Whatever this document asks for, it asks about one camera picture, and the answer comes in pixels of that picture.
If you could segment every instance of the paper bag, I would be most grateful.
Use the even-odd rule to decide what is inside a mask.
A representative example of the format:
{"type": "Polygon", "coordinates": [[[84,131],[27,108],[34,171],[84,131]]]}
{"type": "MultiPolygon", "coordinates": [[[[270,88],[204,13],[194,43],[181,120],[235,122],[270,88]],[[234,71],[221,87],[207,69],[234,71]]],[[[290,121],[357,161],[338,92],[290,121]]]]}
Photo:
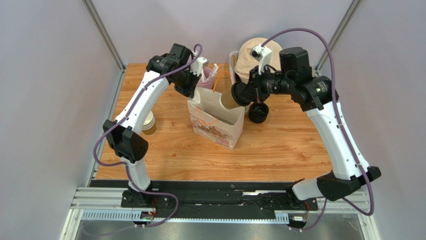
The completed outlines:
{"type": "Polygon", "coordinates": [[[194,98],[188,99],[189,116],[195,133],[233,150],[243,131],[244,107],[224,108],[221,95],[196,87],[194,98]]]}

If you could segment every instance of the pink bucket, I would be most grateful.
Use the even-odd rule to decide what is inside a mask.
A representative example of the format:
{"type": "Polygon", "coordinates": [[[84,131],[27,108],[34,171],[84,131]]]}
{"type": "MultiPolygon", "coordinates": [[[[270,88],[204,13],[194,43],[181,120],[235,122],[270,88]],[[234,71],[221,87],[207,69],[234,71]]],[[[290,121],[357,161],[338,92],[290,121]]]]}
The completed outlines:
{"type": "MultiPolygon", "coordinates": [[[[203,68],[203,71],[204,71],[205,78],[208,78],[210,76],[210,73],[212,72],[212,70],[208,67],[203,68]]],[[[215,83],[215,78],[213,77],[212,79],[210,79],[209,81],[206,81],[206,82],[200,82],[199,81],[196,84],[196,86],[200,87],[200,88],[205,88],[205,89],[212,89],[214,83],[215,83]]]]}

